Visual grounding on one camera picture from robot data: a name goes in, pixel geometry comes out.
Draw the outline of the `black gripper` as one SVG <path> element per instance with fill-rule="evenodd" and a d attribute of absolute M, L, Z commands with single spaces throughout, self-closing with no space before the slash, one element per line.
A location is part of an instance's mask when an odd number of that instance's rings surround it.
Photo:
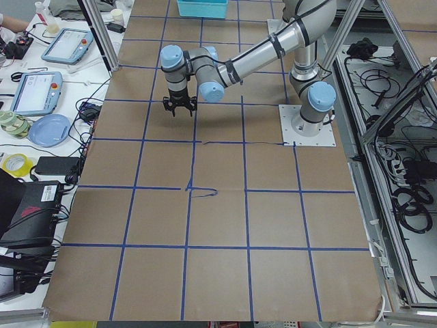
<path fill-rule="evenodd" d="M 163 105 L 166 111 L 171 111 L 173 117 L 175 117 L 177 107 L 188 109 L 190 117 L 192 117 L 193 112 L 197 110 L 197 97 L 190 97 L 188 94 L 170 94 L 170 97 L 163 98 Z"/>

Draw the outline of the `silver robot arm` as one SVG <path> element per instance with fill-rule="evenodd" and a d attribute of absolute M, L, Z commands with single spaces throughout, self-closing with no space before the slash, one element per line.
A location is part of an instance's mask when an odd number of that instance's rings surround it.
<path fill-rule="evenodd" d="M 189 51 L 178 45 L 165 46 L 160 52 L 161 70 L 169 90 L 169 96 L 163 98 L 165 110 L 174 112 L 177 107 L 190 112 L 197 110 L 197 98 L 189 96 L 187 88 L 192 77 L 196 79 L 203 99 L 217 103 L 224 97 L 226 88 L 293 53 L 290 82 L 302 105 L 291 121 L 292 128 L 304 137 L 318 135 L 333 108 L 336 92 L 318 76 L 316 42 L 331 26 L 337 2 L 285 1 L 284 4 L 279 27 L 258 44 L 227 61 L 219 61 L 212 46 Z"/>

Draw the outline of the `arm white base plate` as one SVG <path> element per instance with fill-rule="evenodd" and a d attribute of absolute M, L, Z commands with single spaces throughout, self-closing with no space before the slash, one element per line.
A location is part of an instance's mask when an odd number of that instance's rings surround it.
<path fill-rule="evenodd" d="M 328 115 L 322 122 L 309 123 L 300 115 L 300 105 L 279 105 L 285 146 L 335 147 L 336 141 Z"/>

